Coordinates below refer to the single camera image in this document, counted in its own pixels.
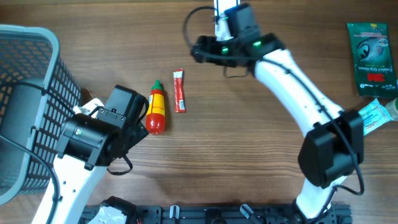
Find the red sauce bottle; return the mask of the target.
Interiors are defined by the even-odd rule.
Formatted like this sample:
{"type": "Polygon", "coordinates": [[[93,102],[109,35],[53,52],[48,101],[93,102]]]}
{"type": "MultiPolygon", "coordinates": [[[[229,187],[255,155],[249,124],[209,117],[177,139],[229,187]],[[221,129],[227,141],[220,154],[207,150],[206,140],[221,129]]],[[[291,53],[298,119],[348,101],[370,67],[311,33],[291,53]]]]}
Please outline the red sauce bottle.
{"type": "Polygon", "coordinates": [[[165,131],[165,96],[160,80],[156,80],[151,88],[146,129],[151,134],[161,134],[165,131]]]}

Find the red stick sachet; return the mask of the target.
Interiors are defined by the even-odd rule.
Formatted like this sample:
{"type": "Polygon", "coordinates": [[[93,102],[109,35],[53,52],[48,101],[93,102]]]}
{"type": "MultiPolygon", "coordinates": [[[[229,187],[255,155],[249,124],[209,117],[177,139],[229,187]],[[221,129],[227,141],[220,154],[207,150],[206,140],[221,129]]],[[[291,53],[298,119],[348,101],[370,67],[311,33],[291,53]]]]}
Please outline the red stick sachet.
{"type": "Polygon", "coordinates": [[[175,112],[185,113],[185,100],[183,92],[183,69],[173,72],[174,77],[174,95],[175,95],[175,112]]]}

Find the green 3M gloves package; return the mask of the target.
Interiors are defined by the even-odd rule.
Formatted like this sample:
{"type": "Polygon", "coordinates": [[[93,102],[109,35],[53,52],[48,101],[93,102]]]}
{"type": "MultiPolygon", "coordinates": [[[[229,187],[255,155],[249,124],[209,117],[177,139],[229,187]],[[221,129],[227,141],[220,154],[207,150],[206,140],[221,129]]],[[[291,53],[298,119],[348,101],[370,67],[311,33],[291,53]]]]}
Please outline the green 3M gloves package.
{"type": "Polygon", "coordinates": [[[396,98],[397,77],[387,24],[353,22],[347,28],[359,96],[396,98]]]}

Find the teal wet wipes pack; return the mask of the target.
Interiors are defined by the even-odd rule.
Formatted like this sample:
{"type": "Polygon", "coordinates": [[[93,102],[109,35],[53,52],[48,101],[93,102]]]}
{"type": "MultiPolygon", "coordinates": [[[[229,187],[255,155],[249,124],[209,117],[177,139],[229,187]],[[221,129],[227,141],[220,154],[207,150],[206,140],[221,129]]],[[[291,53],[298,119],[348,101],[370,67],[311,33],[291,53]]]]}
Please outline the teal wet wipes pack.
{"type": "Polygon", "coordinates": [[[392,118],[387,112],[386,108],[380,104],[377,98],[359,110],[359,115],[363,119],[364,135],[376,130],[383,124],[392,121],[392,118]]]}

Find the green lid jar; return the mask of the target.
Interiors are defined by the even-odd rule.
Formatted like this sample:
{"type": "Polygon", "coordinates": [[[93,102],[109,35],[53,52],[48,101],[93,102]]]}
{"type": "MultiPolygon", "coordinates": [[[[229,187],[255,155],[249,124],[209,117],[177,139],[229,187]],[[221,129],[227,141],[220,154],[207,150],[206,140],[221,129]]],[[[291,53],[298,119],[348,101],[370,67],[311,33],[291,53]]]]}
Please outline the green lid jar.
{"type": "Polygon", "coordinates": [[[398,100],[398,98],[388,102],[385,105],[385,108],[386,108],[389,116],[391,117],[391,120],[393,120],[393,121],[398,121],[397,100],[398,100]]]}

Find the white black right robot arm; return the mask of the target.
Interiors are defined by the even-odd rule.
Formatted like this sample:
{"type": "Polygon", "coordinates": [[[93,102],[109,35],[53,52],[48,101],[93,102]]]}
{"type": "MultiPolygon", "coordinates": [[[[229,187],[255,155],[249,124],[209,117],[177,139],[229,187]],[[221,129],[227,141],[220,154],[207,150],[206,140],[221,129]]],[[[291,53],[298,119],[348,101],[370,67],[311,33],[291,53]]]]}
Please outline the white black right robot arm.
{"type": "Polygon", "coordinates": [[[189,42],[199,63],[244,67],[282,103],[304,140],[298,164],[305,177],[293,203],[294,223],[318,223],[331,216],[332,198],[350,174],[363,179],[363,119],[325,96],[303,73],[289,49],[274,34],[262,34],[252,7],[215,1],[210,7],[215,33],[189,42]]]}

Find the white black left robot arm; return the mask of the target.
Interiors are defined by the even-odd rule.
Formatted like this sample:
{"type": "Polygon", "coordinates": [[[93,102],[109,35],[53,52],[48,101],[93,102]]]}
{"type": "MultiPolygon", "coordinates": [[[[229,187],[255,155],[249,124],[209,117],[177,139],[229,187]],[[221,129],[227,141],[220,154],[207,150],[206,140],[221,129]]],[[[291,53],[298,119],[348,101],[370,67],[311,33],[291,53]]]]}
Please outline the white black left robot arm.
{"type": "Polygon", "coordinates": [[[104,106],[77,113],[62,124],[53,169],[33,223],[78,223],[95,187],[117,158],[148,135],[142,119],[149,109],[145,96],[116,85],[104,106]]]}

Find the white barcode scanner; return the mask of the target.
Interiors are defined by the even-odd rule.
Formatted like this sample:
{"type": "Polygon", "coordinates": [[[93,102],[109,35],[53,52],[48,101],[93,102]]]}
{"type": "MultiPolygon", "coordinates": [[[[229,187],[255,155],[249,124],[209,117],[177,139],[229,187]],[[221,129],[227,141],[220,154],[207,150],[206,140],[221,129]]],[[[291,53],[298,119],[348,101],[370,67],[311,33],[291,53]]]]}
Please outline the white barcode scanner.
{"type": "Polygon", "coordinates": [[[214,0],[214,8],[215,10],[215,35],[218,41],[225,41],[232,39],[230,34],[228,23],[226,21],[225,10],[230,9],[232,7],[238,6],[241,1],[240,0],[214,0]]]}

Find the grey plastic basket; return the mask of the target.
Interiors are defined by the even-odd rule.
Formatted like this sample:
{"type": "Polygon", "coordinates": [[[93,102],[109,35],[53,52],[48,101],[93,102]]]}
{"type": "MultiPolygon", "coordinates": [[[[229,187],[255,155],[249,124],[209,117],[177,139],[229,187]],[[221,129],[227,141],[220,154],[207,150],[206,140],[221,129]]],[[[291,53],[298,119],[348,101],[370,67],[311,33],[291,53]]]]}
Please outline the grey plastic basket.
{"type": "Polygon", "coordinates": [[[47,188],[62,123],[81,101],[52,31],[1,25],[2,204],[47,188]]]}

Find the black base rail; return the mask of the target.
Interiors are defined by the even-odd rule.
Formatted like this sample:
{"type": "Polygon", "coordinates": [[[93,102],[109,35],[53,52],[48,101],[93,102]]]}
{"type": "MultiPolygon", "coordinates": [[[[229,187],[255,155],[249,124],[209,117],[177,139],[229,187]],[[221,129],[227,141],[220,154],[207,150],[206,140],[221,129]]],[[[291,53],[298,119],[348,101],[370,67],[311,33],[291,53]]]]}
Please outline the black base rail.
{"type": "Polygon", "coordinates": [[[231,205],[214,207],[161,207],[158,205],[134,205],[121,198],[110,197],[101,205],[85,207],[79,223],[89,223],[106,207],[114,206],[127,215],[127,223],[307,223],[293,204],[264,206],[231,205]]]}

